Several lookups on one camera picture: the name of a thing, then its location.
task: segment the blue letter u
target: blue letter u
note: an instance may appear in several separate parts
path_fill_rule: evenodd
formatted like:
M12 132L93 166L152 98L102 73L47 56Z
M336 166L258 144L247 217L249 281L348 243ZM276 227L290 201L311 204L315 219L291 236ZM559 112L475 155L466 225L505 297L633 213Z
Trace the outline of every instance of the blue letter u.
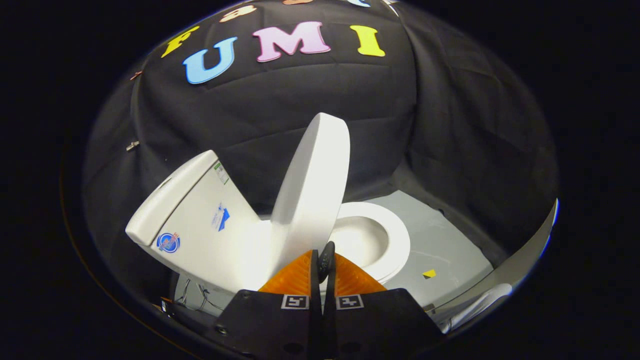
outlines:
M232 37L213 45L220 51L220 62L211 69L204 68L204 54L209 51L207 49L186 58L182 64L186 67L187 81L192 84L202 84L227 71L234 63L234 41L237 39Z

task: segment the letter m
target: letter m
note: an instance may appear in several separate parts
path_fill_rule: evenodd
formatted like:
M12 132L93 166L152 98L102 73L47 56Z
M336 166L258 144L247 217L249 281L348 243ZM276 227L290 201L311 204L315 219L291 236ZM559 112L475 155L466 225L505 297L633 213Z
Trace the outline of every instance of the letter m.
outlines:
M287 34L279 28L271 27L258 30L253 33L255 37L260 38L260 47L262 54L258 56L261 63L275 60L282 56L280 51L275 49L277 45L287 54L293 55L298 44L302 41L300 52L303 54L326 53L331 48L328 47L320 34L322 22L306 21L299 23L291 34Z

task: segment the label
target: label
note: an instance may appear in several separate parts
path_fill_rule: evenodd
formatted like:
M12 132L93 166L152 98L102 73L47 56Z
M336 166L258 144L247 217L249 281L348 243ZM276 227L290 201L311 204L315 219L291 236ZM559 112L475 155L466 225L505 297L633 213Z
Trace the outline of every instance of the label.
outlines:
M222 163L220 162L220 160L218 160L216 164L213 165L213 170L216 171L218 178L220 179L220 181L222 181L222 185L226 185L227 181L229 181L229 175L227 175L227 171L222 166Z
M158 236L156 246L160 251L168 252L169 254L174 253L180 248L180 237L178 233L164 233Z
M225 222L227 222L229 217L230 217L229 211L227 210L227 208L225 208L225 206L222 203L220 203L218 205L218 210L216 211L215 215L213 215L213 219L211 220L211 226L215 230L220 232L224 230Z

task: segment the toilet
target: toilet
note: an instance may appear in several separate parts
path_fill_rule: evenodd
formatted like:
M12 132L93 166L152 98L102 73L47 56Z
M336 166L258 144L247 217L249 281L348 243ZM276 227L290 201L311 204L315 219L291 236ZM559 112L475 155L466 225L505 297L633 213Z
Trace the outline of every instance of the toilet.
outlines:
M334 242L336 253L382 285L400 272L411 251L402 220L391 210L369 202L343 204L329 240Z
M336 252L386 282L406 263L402 221L374 204L342 204L349 170L346 123L317 114L289 164L269 219L261 219L211 150L147 197L125 232L162 264L212 291L257 290L308 250Z

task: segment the sticker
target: sticker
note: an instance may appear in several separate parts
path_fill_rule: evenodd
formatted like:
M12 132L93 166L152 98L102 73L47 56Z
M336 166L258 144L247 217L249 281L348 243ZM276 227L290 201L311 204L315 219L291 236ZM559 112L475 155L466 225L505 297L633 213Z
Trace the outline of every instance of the sticker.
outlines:
M226 22L229 20L233 20L238 16L242 16L242 15L246 15L248 13L252 13L255 10L258 10L254 5L247 5L247 6L243 6L240 9L235 9L234 11L226 14L225 16L222 17L222 19L220 19L220 22Z
M309 308L309 297L306 295L284 295L282 306L285 310L307 310Z
M211 226L218 231L221 231L225 228L225 222L229 219L229 211L224 207L222 203L218 205L218 210L215 215L213 215L213 220L211 220Z
M178 233L164 233L158 236L156 246L158 246L160 251L172 254L180 248L180 237L178 236Z
M424 276L425 279L430 279L432 277L436 277L436 270L435 269L431 269L427 272L423 272L422 276Z
M305 3L310 3L313 0L284 0L282 1L282 3L284 5L295 5L295 4L305 4Z
M215 165L213 165L213 170L216 171L216 174L220 178L220 181L222 181L222 185L226 185L227 181L229 181L229 175L227 175L227 172L225 171L225 168L222 166L222 163L220 162L220 160L218 160L218 162Z
M361 309L364 303L360 295L338 296L335 298L335 307L337 310Z

